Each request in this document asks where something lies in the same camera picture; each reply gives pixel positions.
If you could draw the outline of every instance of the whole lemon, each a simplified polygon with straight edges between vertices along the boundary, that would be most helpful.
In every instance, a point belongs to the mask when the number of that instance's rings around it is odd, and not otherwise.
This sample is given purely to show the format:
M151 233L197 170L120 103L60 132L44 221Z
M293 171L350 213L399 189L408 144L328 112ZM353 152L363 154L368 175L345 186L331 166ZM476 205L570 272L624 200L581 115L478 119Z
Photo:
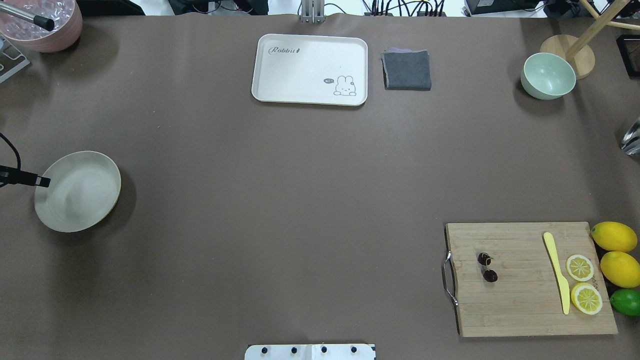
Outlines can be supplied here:
M621 288L640 286L640 264L622 251L610 251L600 260L600 269L609 281Z
M636 233L629 226L605 221L591 228L591 237L606 251L630 252L638 244Z

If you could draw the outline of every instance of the brown tabletop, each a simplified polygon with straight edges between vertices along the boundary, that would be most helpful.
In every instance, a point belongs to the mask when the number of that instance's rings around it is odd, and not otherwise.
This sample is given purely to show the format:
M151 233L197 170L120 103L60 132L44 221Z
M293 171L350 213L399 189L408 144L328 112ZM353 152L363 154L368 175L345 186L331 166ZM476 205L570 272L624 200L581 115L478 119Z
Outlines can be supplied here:
M357 341L378 359L637 359L638 321L619 313L615 336L462 339L440 274L448 222L640 230L640 163L618 147L640 115L622 30L591 42L595 70L569 95L520 86L544 39L591 21L108 17L85 19L73 49L24 51L33 64L0 85L24 170L99 151L122 192L104 221L63 234L39 221L33 188L0 190L0 357L242 359L249 344ZM266 33L362 38L368 100L256 101ZM385 90L388 47L427 49L433 89Z

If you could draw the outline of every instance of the cutting board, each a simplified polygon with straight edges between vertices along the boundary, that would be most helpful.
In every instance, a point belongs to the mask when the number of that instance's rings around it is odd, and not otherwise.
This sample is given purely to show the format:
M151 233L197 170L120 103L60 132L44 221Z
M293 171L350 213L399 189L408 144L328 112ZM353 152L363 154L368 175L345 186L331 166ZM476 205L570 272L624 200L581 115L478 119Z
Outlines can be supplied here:
M549 231L569 289L577 283L566 271L569 256L582 254L595 267L589 281L600 292L602 310L587 315L573 304L562 312L551 260L542 238ZM456 316L463 337L617 334L604 278L586 222L447 224ZM477 256L491 255L498 281L484 280Z

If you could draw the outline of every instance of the wooden dowel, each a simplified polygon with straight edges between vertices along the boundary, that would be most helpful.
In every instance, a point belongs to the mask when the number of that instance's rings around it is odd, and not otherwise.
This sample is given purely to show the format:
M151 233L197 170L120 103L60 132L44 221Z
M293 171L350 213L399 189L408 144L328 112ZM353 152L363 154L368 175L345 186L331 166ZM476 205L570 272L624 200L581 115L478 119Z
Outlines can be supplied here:
M597 19L600 17L600 14L598 14L598 12L593 8L591 4L587 2L587 0L580 0L580 4L582 4L584 8L587 9L587 11L591 14L591 16L594 19ZM624 22L609 21L607 25L614 26L615 28L623 28L623 29L640 31L640 25L625 24Z
M566 52L566 59L573 59L575 55L620 12L620 10L629 4L629 1L630 0L615 0L613 4L611 4L602 14L602 16L599 16L587 31L585 31L584 34L582 34L582 36L578 38L573 45L571 45L569 50Z

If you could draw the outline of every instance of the ice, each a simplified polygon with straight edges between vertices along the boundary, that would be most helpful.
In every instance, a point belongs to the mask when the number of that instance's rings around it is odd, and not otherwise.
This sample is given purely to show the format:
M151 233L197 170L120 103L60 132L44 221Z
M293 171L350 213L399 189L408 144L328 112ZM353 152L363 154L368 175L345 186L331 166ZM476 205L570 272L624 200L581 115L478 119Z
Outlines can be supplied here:
M55 23L53 31L56 31L71 17L74 3L73 1L34 0L33 3L25 4L22 8L36 15L52 19ZM0 31L9 37L21 40L38 39L50 33L40 26L5 13L0 13Z

